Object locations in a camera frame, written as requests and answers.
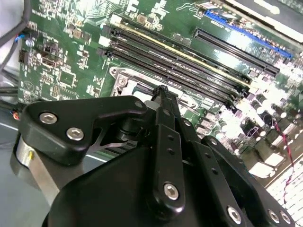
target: small chip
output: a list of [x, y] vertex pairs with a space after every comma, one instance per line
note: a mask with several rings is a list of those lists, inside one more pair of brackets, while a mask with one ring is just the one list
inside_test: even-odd
[[256, 77], [258, 74], [255, 71], [250, 71], [248, 75], [251, 77]]
[[183, 43], [184, 45], [186, 45], [186, 46], [190, 46], [191, 40], [188, 39], [188, 38], [185, 38], [185, 39], [182, 39], [182, 43]]
[[88, 42], [90, 39], [90, 35], [88, 33], [83, 33], [82, 38], [84, 39], [85, 42]]
[[72, 35], [74, 36], [74, 38], [80, 39], [81, 35], [82, 35], [82, 32], [78, 29], [74, 29], [74, 31], [72, 32]]
[[177, 33], [175, 33], [172, 37], [173, 37], [173, 39], [177, 40], [178, 42], [181, 42], [181, 40], [182, 40], [182, 36]]
[[252, 101], [252, 100], [255, 98], [255, 95], [252, 94], [252, 93], [249, 93], [248, 96], [247, 96], [246, 98], [247, 98], [247, 100]]
[[146, 21], [147, 21], [146, 16], [143, 16], [142, 14], [139, 14], [139, 15], [138, 15], [138, 17], [137, 17], [137, 22], [138, 22], [139, 24], [145, 25]]
[[155, 21], [155, 19], [154, 18], [152, 18], [152, 17], [149, 17], [149, 18], [147, 18], [147, 22], [149, 22], [149, 23], [153, 23]]
[[98, 47], [96, 54], [99, 56], [103, 56], [106, 54], [106, 52], [107, 52], [107, 50], [104, 50], [104, 49]]

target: black pcie slot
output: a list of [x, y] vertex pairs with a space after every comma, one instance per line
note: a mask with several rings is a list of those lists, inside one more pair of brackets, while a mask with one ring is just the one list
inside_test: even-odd
[[140, 25], [140, 24], [138, 24], [138, 23], [136, 23], [136, 22], [134, 22], [134, 21], [132, 21], [128, 18], [123, 17], [122, 21], [138, 28], [138, 31], [143, 32], [146, 35], [149, 35], [149, 36], [152, 35], [153, 37], [158, 38], [158, 40], [162, 40], [162, 41], [165, 41], [167, 43], [173, 44], [180, 51], [182, 51], [182, 52], [184, 52], [188, 55], [191, 55], [192, 57], [198, 56], [199, 60], [202, 60], [203, 62], [207, 63], [208, 65], [210, 65], [214, 68], [217, 68], [217, 69], [220, 69], [220, 70], [222, 70], [226, 73], [229, 73], [231, 76], [233, 76], [237, 79], [240, 79], [245, 83], [250, 83], [251, 82], [251, 79], [248, 76], [246, 76], [246, 75], [244, 75], [244, 74], [242, 74], [242, 73], [240, 73], [240, 72], [238, 72], [238, 71], [236, 71], [236, 70], [234, 70], [234, 69], [232, 69], [232, 68], [230, 68], [226, 65], [223, 65], [222, 63], [220, 63], [220, 62], [218, 62], [214, 59], [211, 59], [211, 58], [207, 57], [206, 55], [204, 55], [204, 54], [202, 54], [202, 53], [200, 53], [200, 52], [198, 52], [194, 49], [191, 49], [191, 48], [189, 48], [189, 47], [187, 47], [187, 46], [185, 46], [181, 43], [178, 43], [177, 41], [175, 41], [173, 39], [170, 39], [170, 38], [156, 32], [156, 31], [150, 30], [147, 27], [142, 26], [142, 25]]
[[144, 40], [136, 35], [133, 35], [130, 33], [124, 33], [122, 31], [118, 35], [118, 37], [121, 37], [123, 39], [126, 39], [128, 41], [131, 41], [131, 42], [139, 44], [139, 45], [149, 47], [151, 49], [150, 52], [152, 52], [152, 51], [158, 52], [158, 54], [161, 54], [163, 57], [169, 59], [174, 65], [182, 64], [183, 67], [191, 69], [192, 71], [196, 72], [200, 76], [206, 77], [206, 79], [209, 80], [209, 82], [212, 82], [210, 80], [210, 78], [213, 78], [213, 79], [218, 80], [220, 83], [222, 83], [226, 87], [235, 89], [239, 93], [242, 92], [243, 87], [241, 87], [241, 85], [237, 84], [236, 82], [228, 80], [225, 77], [223, 77], [217, 73], [207, 70], [207, 69], [203, 68], [202, 66], [192, 63], [191, 61], [189, 61], [187, 59], [179, 57], [176, 54], [169, 52], [155, 44], [147, 42], [146, 40]]
[[196, 28], [196, 32], [194, 34], [194, 38], [201, 40], [202, 42], [208, 43], [215, 47], [217, 50], [226, 52], [231, 56], [234, 56], [240, 59], [243, 62], [247, 62], [251, 64], [254, 68], [264, 71], [270, 76], [275, 77], [276, 74], [280, 72], [280, 69], [275, 66], [256, 58], [255, 56], [235, 47], [228, 42], [221, 40], [214, 35], [202, 30], [201, 28]]
[[212, 100], [217, 101], [218, 103], [221, 103], [221, 104], [225, 105], [229, 109], [234, 107], [231, 100], [225, 99], [225, 98], [222, 98], [222, 97], [216, 96], [216, 95], [211, 96], [207, 91], [204, 91], [202, 88], [193, 86], [191, 83], [189, 83], [187, 81], [184, 81], [182, 79], [179, 79], [175, 76], [172, 77], [172, 76], [166, 74], [168, 72], [164, 72], [162, 69], [156, 68], [155, 66], [153, 66], [151, 64], [148, 64], [148, 63], [142, 61], [141, 59], [135, 58], [133, 56], [130, 56], [126, 53], [119, 52], [119, 51], [114, 50], [114, 49], [113, 50], [108, 50], [106, 55], [108, 57], [114, 56], [114, 57], [117, 57], [118, 59], [123, 60], [125, 62], [128, 62], [132, 65], [139, 66], [145, 71], [148, 71], [152, 74], [155, 74], [156, 76], [160, 76], [163, 79], [166, 79], [165, 82], [168, 83], [168, 84], [172, 85], [172, 83], [174, 83], [174, 84], [177, 85], [177, 87], [178, 86], [187, 87], [188, 89], [190, 89], [190, 90], [192, 90], [192, 91], [194, 91], [194, 92], [196, 92], [196, 93], [198, 93], [198, 94], [200, 94], [204, 97], [208, 97]]
[[222, 96], [230, 97], [233, 101], [234, 101], [235, 97], [238, 97], [238, 94], [233, 91], [219, 87], [216, 84], [209, 83], [209, 81], [205, 80], [204, 78], [199, 77], [193, 73], [189, 73], [187, 70], [184, 70], [182, 68], [178, 68], [178, 67], [174, 67], [174, 66], [172, 67], [171, 63], [169, 63], [168, 61], [159, 59], [158, 57], [156, 57], [144, 50], [141, 50], [135, 46], [132, 46], [130, 44], [126, 44], [123, 42], [116, 42], [114, 45], [115, 45], [115, 47], [122, 48], [124, 51], [126, 51], [128, 53], [132, 52], [138, 56], [143, 56], [147, 59], [150, 59], [151, 61], [155, 62], [158, 65], [161, 65], [163, 67], [170, 69], [172, 72], [179, 74], [179, 76], [182, 77], [183, 79], [185, 79], [187, 81], [192, 81], [192, 83], [195, 86], [206, 87], [209, 91], [214, 90], [216, 92], [216, 94], [221, 94]]

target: mounting hole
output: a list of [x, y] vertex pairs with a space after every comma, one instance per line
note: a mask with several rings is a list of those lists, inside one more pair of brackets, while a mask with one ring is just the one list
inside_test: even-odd
[[174, 155], [174, 154], [175, 154], [175, 152], [174, 152], [173, 149], [171, 149], [171, 148], [168, 148], [167, 151], [168, 151], [171, 155]]
[[168, 136], [168, 138], [169, 138], [169, 140], [171, 140], [171, 141], [173, 141], [173, 140], [174, 140], [174, 137], [173, 137], [173, 136], [171, 136], [171, 135], [169, 135], [169, 136]]
[[212, 172], [215, 174], [215, 175], [218, 175], [218, 171], [215, 169], [215, 168], [212, 168]]

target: black cable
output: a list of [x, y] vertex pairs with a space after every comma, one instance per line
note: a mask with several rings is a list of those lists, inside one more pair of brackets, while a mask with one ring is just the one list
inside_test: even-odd
[[6, 71], [5, 69], [0, 72], [0, 74], [5, 77], [6, 79], [10, 80], [13, 84], [18, 85], [19, 84], [19, 78], [18, 76]]
[[23, 15], [21, 21], [0, 38], [0, 47], [6, 44], [11, 38], [18, 35], [27, 26], [31, 12], [31, 0], [24, 0]]
[[17, 42], [13, 42], [13, 45], [11, 46], [8, 55], [6, 55], [5, 59], [3, 60], [2, 64], [0, 65], [0, 73], [2, 72], [2, 70], [4, 69], [4, 67], [7, 65], [7, 63], [9, 62], [11, 56], [14, 54], [16, 48], [17, 48], [18, 43]]

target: capacitor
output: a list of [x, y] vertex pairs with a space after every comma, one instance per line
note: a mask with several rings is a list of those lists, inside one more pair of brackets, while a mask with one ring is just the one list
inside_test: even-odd
[[222, 133], [220, 127], [218, 127], [218, 126], [215, 127], [215, 129], [214, 129], [214, 136], [215, 136], [218, 140], [220, 140], [220, 139], [222, 139], [222, 138], [224, 137], [224, 133]]
[[300, 119], [302, 117], [302, 114], [299, 111], [295, 110], [295, 109], [290, 109], [289, 113], [295, 119]]
[[238, 154], [240, 151], [238, 146], [234, 142], [231, 142], [231, 148], [232, 148], [233, 152], [235, 152], [236, 154]]
[[264, 95], [258, 95], [257, 100], [262, 104], [262, 105], [269, 105], [269, 100], [264, 96]]
[[277, 105], [272, 105], [272, 108], [275, 110], [275, 112], [278, 114], [279, 117], [281, 118], [285, 118], [287, 116], [287, 113], [282, 110], [282, 108], [280, 108]]
[[222, 129], [222, 132], [227, 132], [228, 131], [228, 125], [226, 122], [220, 122], [220, 126], [221, 126], [221, 129]]
[[258, 101], [252, 101], [251, 106], [256, 110], [257, 114], [262, 114], [265, 111]]
[[35, 42], [32, 39], [27, 39], [27, 40], [25, 40], [25, 45], [30, 48], [33, 48], [35, 46]]

